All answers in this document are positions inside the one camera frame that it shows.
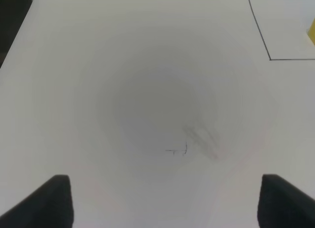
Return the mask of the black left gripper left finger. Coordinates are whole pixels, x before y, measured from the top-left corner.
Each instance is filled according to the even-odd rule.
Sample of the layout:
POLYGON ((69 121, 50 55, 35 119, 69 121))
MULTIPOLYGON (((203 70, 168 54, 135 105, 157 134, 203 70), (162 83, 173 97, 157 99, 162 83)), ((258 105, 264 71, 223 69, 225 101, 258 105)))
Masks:
POLYGON ((71 228, 74 208, 70 178, 55 175, 0 217, 2 228, 71 228))

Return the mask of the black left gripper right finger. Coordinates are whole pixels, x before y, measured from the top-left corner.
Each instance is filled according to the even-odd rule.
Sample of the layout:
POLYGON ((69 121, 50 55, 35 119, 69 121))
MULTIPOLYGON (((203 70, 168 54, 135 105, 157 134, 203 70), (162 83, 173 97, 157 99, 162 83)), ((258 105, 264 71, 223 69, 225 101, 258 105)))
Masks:
POLYGON ((315 200, 282 177, 264 174, 257 220, 261 228, 313 228, 315 200))

